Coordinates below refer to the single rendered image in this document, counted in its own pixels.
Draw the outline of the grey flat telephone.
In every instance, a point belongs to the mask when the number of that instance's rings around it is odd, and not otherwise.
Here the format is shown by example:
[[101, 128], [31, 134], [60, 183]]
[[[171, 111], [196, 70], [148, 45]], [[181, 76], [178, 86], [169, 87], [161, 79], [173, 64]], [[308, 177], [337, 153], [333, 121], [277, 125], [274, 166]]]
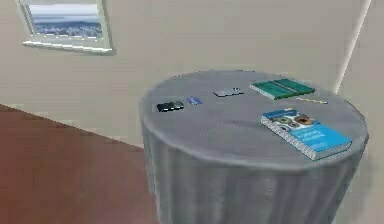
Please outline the grey flat telephone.
[[241, 95], [243, 94], [243, 91], [240, 88], [233, 87], [233, 88], [226, 88], [226, 89], [214, 91], [214, 94], [217, 97], [228, 97], [228, 96], [234, 96], [234, 95]]

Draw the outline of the round table with grey cloth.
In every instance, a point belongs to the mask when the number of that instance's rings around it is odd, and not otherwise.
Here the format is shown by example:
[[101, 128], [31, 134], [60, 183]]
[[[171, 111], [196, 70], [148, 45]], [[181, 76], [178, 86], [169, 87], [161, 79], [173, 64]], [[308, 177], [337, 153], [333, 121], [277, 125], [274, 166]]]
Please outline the round table with grey cloth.
[[[272, 73], [209, 70], [166, 79], [140, 103], [148, 185], [160, 224], [332, 224], [369, 139], [364, 116], [317, 87], [272, 100], [249, 85]], [[237, 87], [241, 95], [214, 91]], [[191, 105], [187, 98], [202, 103]], [[161, 103], [183, 109], [159, 112]], [[344, 152], [313, 161], [260, 123], [292, 108], [352, 140]]]

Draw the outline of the green book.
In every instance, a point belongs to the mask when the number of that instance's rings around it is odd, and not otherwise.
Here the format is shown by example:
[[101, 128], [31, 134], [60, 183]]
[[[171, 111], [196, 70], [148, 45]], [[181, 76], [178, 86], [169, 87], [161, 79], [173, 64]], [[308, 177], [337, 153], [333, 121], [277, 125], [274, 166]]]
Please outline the green book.
[[312, 94], [315, 92], [314, 88], [291, 79], [256, 82], [251, 83], [249, 87], [272, 100]]

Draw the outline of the blue book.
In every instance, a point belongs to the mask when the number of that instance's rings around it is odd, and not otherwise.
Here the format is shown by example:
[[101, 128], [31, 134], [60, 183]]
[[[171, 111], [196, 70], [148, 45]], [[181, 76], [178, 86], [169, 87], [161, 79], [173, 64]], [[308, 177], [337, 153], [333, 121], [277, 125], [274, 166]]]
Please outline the blue book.
[[352, 144], [349, 137], [292, 108], [263, 113], [260, 123], [313, 161]]

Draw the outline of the yellow pencil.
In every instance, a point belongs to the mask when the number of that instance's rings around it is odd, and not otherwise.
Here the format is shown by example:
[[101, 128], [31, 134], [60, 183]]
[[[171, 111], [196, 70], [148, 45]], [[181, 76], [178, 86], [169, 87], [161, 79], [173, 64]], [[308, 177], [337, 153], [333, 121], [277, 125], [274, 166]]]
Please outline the yellow pencil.
[[308, 98], [297, 97], [296, 100], [301, 101], [301, 102], [315, 103], [315, 104], [323, 104], [323, 105], [328, 104], [327, 101], [308, 99]]

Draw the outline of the white framed window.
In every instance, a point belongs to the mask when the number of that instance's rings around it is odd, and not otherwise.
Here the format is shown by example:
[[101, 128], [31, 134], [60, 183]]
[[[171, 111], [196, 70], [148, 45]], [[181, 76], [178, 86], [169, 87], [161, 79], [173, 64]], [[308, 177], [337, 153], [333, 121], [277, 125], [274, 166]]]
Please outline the white framed window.
[[106, 0], [15, 0], [25, 46], [111, 54]]

